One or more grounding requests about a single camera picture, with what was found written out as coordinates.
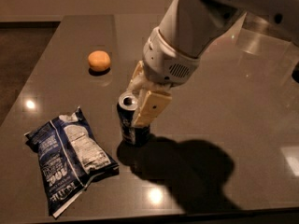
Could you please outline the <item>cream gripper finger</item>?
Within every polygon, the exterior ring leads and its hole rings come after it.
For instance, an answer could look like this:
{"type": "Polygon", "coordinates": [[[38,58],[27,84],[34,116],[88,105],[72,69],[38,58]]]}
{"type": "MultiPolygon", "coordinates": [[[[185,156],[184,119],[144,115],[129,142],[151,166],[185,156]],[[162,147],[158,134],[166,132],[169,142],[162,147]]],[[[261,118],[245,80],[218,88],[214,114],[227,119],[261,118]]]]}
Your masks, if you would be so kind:
{"type": "Polygon", "coordinates": [[[136,128],[149,126],[166,109],[171,100],[171,94],[166,91],[142,89],[133,115],[133,126],[136,128]]]}
{"type": "Polygon", "coordinates": [[[135,67],[135,71],[132,74],[127,90],[140,91],[142,89],[153,91],[154,83],[146,78],[144,72],[144,64],[142,61],[139,61],[135,67]]]}

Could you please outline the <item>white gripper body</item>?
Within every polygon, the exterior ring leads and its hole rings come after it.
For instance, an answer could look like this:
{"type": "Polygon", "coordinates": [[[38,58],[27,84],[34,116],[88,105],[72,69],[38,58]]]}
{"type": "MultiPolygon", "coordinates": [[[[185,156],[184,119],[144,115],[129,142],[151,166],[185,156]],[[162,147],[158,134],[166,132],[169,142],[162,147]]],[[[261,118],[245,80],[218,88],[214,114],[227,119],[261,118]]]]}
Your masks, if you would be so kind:
{"type": "Polygon", "coordinates": [[[182,85],[197,69],[199,62],[199,59],[190,58],[168,45],[158,27],[153,29],[143,48],[144,73],[154,83],[182,85]]]}

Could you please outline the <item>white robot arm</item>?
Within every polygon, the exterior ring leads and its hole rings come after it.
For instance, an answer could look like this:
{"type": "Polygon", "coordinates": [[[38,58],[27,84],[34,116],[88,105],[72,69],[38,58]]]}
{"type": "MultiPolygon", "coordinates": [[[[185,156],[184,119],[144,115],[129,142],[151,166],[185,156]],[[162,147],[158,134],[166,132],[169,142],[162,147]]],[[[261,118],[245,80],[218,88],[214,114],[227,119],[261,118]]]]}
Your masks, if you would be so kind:
{"type": "Polygon", "coordinates": [[[185,83],[208,46],[249,12],[296,45],[299,0],[173,0],[143,48],[128,85],[139,94],[135,127],[146,127],[171,101],[167,92],[185,83]]]}

